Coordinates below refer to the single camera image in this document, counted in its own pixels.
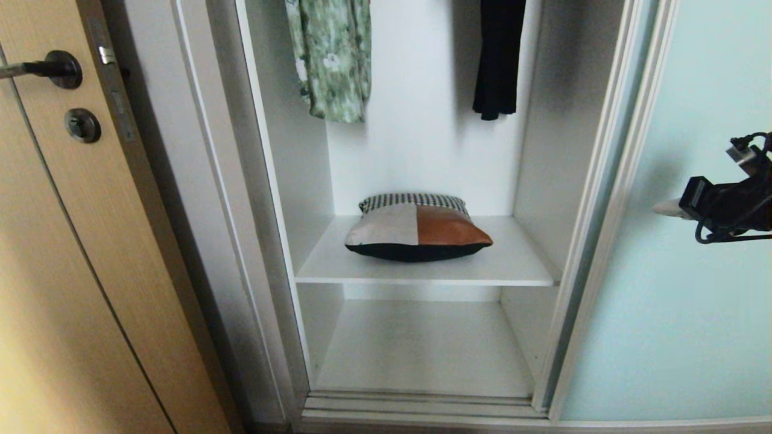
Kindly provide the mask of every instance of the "wardrobe floor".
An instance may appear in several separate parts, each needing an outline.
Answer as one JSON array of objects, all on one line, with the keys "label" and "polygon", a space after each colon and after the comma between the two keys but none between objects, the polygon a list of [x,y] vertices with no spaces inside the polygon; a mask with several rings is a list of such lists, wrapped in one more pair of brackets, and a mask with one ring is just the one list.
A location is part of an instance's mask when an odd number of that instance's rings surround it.
[{"label": "wardrobe floor", "polygon": [[533,379],[498,303],[346,300],[315,389],[526,398]]}]

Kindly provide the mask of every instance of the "black and white checkered fabric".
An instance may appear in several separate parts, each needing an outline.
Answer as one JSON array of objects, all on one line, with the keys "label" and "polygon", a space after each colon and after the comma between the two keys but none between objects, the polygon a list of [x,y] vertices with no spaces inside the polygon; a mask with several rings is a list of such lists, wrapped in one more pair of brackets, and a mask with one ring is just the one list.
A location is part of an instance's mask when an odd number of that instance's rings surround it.
[{"label": "black and white checkered fabric", "polygon": [[459,198],[447,195],[427,195],[422,193],[389,193],[386,195],[371,196],[362,202],[359,202],[359,209],[362,210],[362,214],[367,214],[375,209],[400,203],[441,206],[443,208],[455,209],[456,211],[463,212],[467,217],[469,216],[469,213],[466,211],[466,203]]}]

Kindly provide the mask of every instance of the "leather patch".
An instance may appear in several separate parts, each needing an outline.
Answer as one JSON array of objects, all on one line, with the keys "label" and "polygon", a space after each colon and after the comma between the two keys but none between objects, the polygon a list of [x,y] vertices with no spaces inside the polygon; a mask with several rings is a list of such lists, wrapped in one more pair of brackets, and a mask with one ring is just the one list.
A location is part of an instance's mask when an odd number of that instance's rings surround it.
[{"label": "leather patch", "polygon": [[418,206],[418,244],[420,246],[491,245],[493,241],[473,225],[466,215],[440,206]]}]

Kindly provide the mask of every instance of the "pillow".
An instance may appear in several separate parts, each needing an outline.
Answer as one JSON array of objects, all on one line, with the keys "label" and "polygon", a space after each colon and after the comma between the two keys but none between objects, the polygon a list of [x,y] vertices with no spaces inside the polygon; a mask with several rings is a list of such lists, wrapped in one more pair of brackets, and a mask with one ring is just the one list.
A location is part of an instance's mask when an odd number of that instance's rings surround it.
[{"label": "pillow", "polygon": [[346,247],[365,256],[420,263],[472,255],[493,241],[453,196],[392,193],[366,198]]}]

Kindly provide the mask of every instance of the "white shelf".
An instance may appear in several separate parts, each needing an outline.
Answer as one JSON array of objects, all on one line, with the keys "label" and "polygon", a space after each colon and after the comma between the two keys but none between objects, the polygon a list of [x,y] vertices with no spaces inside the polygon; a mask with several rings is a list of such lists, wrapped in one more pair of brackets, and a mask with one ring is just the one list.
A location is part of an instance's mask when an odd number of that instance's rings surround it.
[{"label": "white shelf", "polygon": [[314,390],[528,398],[498,303],[346,300]]},{"label": "white shelf", "polygon": [[298,283],[388,283],[551,287],[554,267],[542,260],[514,217],[472,217],[493,245],[471,256],[432,263],[398,263],[344,246],[359,216],[337,216],[295,277]]}]

